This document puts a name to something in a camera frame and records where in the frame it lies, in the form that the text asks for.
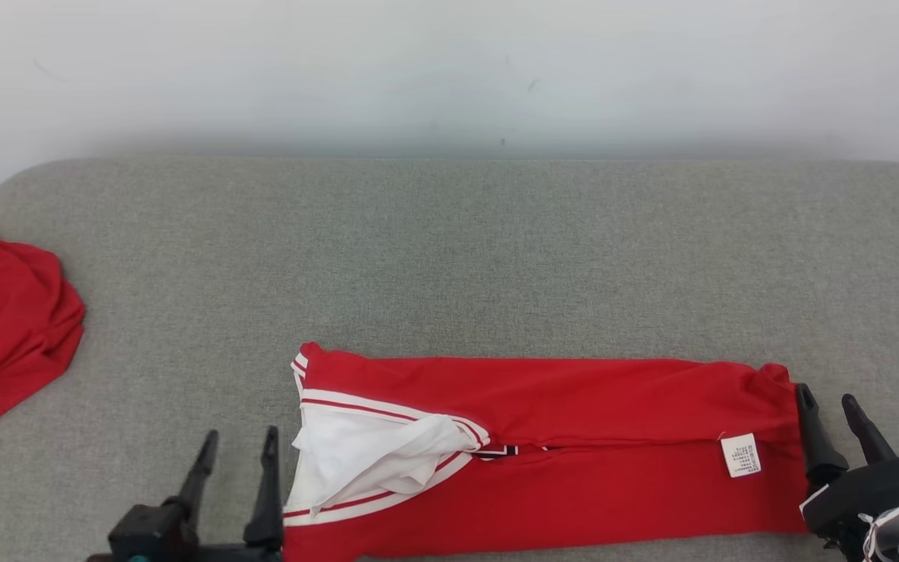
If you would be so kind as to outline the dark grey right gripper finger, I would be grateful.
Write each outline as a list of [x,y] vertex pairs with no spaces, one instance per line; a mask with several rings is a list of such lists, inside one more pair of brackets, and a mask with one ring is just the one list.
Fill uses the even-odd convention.
[[897,458],[894,449],[866,415],[855,396],[844,394],[842,408],[849,429],[859,441],[867,465],[888,462]]
[[796,406],[804,475],[808,491],[818,491],[849,470],[825,430],[819,416],[819,405],[808,385],[796,385]]

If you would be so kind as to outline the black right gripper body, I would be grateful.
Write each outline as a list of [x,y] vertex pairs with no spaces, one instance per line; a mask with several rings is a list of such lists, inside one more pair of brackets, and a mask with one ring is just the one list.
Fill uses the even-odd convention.
[[845,561],[899,561],[899,458],[844,473],[800,512],[810,533]]

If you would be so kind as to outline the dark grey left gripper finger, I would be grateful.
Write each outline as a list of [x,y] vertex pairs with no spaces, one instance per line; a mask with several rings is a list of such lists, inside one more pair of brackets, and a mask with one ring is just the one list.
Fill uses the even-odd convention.
[[179,488],[179,492],[165,498],[164,505],[178,506],[184,513],[186,520],[199,519],[204,495],[204,484],[206,484],[208,477],[213,473],[219,441],[220,433],[217,430],[210,430],[206,434],[204,442],[199,452],[197,452],[196,459],[193,465],[190,466],[184,483]]
[[279,430],[268,427],[261,448],[261,480],[254,511],[243,531],[246,547],[281,549],[284,545],[282,492],[279,488]]

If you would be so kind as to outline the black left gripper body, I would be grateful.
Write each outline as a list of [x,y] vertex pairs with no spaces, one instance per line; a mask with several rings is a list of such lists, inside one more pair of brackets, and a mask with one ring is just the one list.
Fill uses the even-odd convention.
[[200,544],[185,559],[189,562],[282,561],[282,543]]

